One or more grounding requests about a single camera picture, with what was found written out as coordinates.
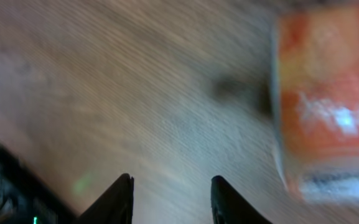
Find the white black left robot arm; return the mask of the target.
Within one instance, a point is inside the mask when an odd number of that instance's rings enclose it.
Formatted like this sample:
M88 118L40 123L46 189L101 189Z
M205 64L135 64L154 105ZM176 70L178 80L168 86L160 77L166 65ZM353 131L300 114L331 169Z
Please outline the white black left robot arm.
M77 216L0 143L0 224L64 224Z

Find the orange white small packet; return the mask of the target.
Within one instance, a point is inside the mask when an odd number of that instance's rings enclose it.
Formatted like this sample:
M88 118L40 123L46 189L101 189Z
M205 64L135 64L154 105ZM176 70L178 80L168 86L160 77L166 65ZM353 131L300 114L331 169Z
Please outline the orange white small packet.
M276 169L309 203L359 203L359 1L279 16L272 33Z

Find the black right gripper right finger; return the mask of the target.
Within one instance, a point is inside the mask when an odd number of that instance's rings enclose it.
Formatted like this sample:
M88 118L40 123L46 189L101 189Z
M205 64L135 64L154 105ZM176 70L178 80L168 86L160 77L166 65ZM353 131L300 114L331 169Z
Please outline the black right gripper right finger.
M210 198L214 224L271 224L220 175L212 178Z

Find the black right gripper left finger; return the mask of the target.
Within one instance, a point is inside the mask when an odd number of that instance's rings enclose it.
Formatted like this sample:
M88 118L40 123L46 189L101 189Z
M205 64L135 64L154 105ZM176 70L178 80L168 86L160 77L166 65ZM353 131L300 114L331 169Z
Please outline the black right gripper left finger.
M134 178L120 175L79 217L81 224L132 224Z

